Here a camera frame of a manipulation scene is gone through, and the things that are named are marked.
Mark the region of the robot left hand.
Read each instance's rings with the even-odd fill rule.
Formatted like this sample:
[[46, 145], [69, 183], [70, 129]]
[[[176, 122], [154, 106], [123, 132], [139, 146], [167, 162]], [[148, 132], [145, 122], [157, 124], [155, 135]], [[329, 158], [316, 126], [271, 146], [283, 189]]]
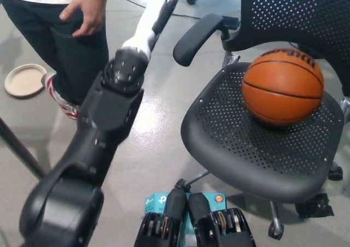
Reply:
[[121, 47], [151, 58], [151, 52], [164, 30], [179, 0], [149, 0], [138, 22], [134, 35]]

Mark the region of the person's left hand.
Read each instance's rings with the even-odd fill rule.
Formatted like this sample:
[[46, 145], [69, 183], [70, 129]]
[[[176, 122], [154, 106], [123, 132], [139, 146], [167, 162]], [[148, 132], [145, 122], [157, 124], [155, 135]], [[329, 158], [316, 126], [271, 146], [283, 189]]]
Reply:
[[60, 14], [60, 19], [68, 20], [73, 13], [80, 9], [83, 13], [83, 23], [72, 36], [88, 36], [99, 31], [106, 15], [107, 0], [72, 0]]

